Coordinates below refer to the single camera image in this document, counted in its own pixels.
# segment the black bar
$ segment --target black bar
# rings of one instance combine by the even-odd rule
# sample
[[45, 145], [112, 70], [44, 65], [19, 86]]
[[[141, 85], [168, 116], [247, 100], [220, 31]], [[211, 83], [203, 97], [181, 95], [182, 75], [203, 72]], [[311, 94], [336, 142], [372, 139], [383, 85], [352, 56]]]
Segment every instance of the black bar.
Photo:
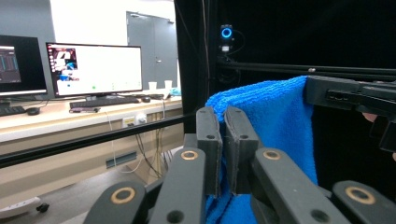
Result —
[[63, 141], [60, 143], [54, 143], [42, 147], [34, 147], [17, 152], [4, 154], [0, 156], [0, 168], [17, 165], [27, 161], [34, 161], [34, 160], [46, 158], [49, 156], [72, 151], [82, 147], [89, 147], [138, 133], [144, 133], [144, 132], [156, 130], [174, 124], [179, 124], [188, 119], [195, 119], [195, 113], [174, 116], [169, 119], [152, 121], [147, 124], [141, 124], [134, 127], [124, 128], [121, 130], [111, 131], [107, 133], [99, 133], [91, 136]]
[[286, 65], [269, 63], [217, 63], [218, 68], [239, 69], [247, 71], [276, 72], [287, 74], [331, 76], [343, 78], [364, 78], [371, 80], [394, 81], [395, 69], [329, 67], [314, 65]]

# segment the monitor screen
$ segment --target monitor screen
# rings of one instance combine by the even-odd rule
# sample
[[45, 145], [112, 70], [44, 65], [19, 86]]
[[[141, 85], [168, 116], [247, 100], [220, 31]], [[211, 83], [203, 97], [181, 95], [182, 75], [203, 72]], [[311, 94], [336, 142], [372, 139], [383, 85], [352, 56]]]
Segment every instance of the monitor screen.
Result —
[[45, 93], [37, 38], [0, 35], [0, 99]]
[[47, 43], [55, 97], [142, 91], [141, 48]]

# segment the white desk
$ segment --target white desk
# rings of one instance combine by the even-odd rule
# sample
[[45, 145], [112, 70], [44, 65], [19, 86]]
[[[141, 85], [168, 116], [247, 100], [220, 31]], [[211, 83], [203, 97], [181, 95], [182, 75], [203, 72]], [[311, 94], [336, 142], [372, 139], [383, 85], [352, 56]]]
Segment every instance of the white desk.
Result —
[[[165, 117], [182, 114], [181, 108], [181, 97], [165, 100]], [[163, 102], [158, 100], [103, 106], [98, 113], [70, 114], [68, 110], [67, 101], [49, 102], [36, 116], [19, 114], [1, 117], [0, 154], [117, 130], [121, 128], [122, 119], [138, 114], [146, 114], [148, 122], [163, 118]], [[153, 156], [155, 131], [140, 135], [147, 156]], [[163, 150], [182, 146], [183, 137], [182, 124], [166, 128], [162, 136]], [[134, 168], [142, 155], [135, 136], [129, 136], [0, 169], [0, 208], [99, 175], [106, 171], [106, 160], [131, 151], [137, 151], [137, 160], [130, 162], [131, 168]], [[148, 178], [147, 166], [143, 165], [137, 173], [145, 181], [153, 181]]]

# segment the keyboard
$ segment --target keyboard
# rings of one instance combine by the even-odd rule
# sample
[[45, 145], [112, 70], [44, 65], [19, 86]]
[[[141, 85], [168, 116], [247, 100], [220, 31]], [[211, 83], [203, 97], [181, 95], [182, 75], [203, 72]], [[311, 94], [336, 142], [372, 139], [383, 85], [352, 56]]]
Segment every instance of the keyboard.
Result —
[[14, 105], [10, 107], [0, 107], [0, 117], [8, 115], [16, 115], [26, 113], [21, 105]]
[[135, 97], [114, 98], [114, 99], [96, 99], [96, 100], [92, 100], [92, 101], [71, 102], [70, 108], [139, 104], [139, 103], [140, 103], [140, 101]]
[[163, 94], [134, 94], [134, 95], [132, 95], [132, 97], [136, 97], [136, 98], [143, 98], [145, 96], [149, 96], [149, 98], [151, 98], [153, 100], [161, 100], [164, 97]]

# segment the microfiber cloth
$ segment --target microfiber cloth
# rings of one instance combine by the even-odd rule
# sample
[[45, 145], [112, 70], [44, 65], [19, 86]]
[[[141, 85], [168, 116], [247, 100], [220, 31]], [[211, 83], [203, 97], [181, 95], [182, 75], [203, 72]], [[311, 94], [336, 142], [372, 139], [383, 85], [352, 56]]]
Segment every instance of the microfiber cloth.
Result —
[[[228, 106], [243, 110], [266, 147], [285, 151], [315, 184], [318, 183], [313, 155], [311, 117], [313, 106], [304, 102], [306, 76], [288, 80], [264, 81], [223, 91], [211, 96], [220, 126]], [[250, 195], [232, 195], [222, 160], [221, 191], [218, 198], [206, 200], [206, 223], [256, 223], [250, 208]]]

